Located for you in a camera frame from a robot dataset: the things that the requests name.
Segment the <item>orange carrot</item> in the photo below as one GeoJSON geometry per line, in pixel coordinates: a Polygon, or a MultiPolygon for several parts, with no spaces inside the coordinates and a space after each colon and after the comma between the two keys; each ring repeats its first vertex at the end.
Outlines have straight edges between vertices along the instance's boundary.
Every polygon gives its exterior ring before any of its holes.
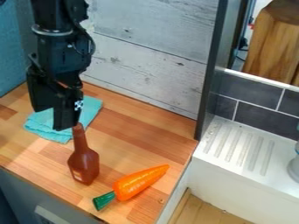
{"type": "Polygon", "coordinates": [[[168,164],[164,164],[120,178],[114,183],[112,192],[93,198],[94,207],[98,211],[101,210],[115,196],[120,201],[132,198],[159,180],[169,168],[168,164]]]}
{"type": "Polygon", "coordinates": [[[120,178],[113,185],[116,198],[120,201],[132,198],[159,180],[169,168],[164,164],[120,178]]]}

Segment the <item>checkered label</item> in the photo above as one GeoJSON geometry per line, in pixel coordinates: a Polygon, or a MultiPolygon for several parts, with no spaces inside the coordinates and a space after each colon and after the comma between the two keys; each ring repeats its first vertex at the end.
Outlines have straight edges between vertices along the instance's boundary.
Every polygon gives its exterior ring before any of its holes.
{"type": "Polygon", "coordinates": [[[83,101],[76,101],[74,105],[75,111],[78,111],[80,109],[83,109],[83,101]]]}

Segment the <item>cable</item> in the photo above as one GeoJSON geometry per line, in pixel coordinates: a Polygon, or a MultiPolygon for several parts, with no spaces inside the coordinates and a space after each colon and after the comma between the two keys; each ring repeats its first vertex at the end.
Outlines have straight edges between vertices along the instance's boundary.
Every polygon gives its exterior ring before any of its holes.
{"type": "Polygon", "coordinates": [[[80,55],[83,55],[83,56],[89,56],[89,55],[93,55],[94,52],[95,52],[95,49],[96,49],[96,46],[95,46],[95,43],[94,43],[94,40],[92,39],[92,37],[89,36],[89,34],[87,33],[87,31],[79,24],[77,23],[76,21],[73,20],[73,18],[71,17],[71,14],[69,12],[69,8],[67,7],[67,3],[66,3],[67,0],[64,0],[64,4],[65,4],[65,7],[66,7],[66,11],[67,11],[67,14],[68,14],[68,17],[70,18],[70,20],[72,21],[73,25],[77,28],[77,30],[79,32],[81,32],[91,43],[91,51],[88,52],[88,53],[82,53],[80,52],[78,49],[77,49],[77,46],[74,42],[72,42],[72,46],[73,46],[73,49],[76,51],[76,53],[80,54],[80,55]]]}
{"type": "Polygon", "coordinates": [[[244,59],[240,58],[239,56],[236,56],[236,58],[237,58],[238,60],[245,61],[244,59]]]}

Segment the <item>wooden floor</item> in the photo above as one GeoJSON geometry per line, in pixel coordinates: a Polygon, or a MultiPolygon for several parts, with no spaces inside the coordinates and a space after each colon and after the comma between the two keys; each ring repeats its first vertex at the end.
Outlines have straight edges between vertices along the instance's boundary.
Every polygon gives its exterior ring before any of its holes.
{"type": "Polygon", "coordinates": [[[195,197],[188,189],[169,224],[253,224],[195,197]]]}

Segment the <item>wooden countertop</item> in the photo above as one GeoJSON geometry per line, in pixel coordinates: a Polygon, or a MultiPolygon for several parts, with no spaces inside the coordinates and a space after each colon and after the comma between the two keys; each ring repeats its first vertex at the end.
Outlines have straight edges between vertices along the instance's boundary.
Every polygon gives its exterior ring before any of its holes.
{"type": "Polygon", "coordinates": [[[66,165],[73,141],[47,141],[23,129],[32,112],[27,86],[0,99],[0,165],[21,179],[109,223],[154,223],[197,145],[195,121],[90,84],[86,95],[104,107],[87,128],[91,149],[100,154],[100,176],[90,186],[75,182],[66,165]],[[92,198],[111,191],[125,174],[169,164],[167,174],[126,202],[97,212],[92,198]]]}

